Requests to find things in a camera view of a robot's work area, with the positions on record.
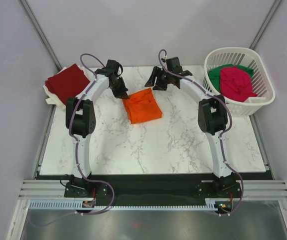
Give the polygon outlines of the orange t shirt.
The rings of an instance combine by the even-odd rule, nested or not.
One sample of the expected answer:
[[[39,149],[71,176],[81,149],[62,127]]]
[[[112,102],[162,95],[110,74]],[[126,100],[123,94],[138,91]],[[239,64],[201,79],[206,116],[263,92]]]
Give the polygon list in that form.
[[[157,120],[163,115],[151,88],[133,93],[129,99],[123,99],[122,102],[131,124]]]

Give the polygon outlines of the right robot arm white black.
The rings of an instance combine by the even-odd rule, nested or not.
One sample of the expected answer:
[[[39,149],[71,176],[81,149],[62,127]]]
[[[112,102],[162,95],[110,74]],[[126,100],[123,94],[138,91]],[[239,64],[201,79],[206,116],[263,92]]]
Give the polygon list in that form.
[[[168,85],[174,85],[187,93],[197,104],[197,122],[205,133],[212,157],[214,180],[210,191],[219,198],[242,198],[244,183],[237,182],[242,176],[228,163],[225,133],[232,128],[232,115],[225,98],[212,95],[198,84],[193,74],[183,70],[178,57],[159,57],[160,66],[154,66],[146,82],[146,87],[154,91],[166,91]]]

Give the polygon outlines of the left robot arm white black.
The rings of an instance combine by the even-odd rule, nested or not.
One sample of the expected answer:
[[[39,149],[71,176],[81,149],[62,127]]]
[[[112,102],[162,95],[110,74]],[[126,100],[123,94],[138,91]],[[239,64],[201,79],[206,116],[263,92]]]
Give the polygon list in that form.
[[[78,96],[67,99],[65,125],[73,140],[75,163],[65,186],[66,198],[89,198],[100,183],[91,179],[90,140],[96,128],[94,103],[106,89],[110,89],[116,99],[129,99],[122,73],[122,65],[109,59],[104,67],[93,72],[94,81]]]

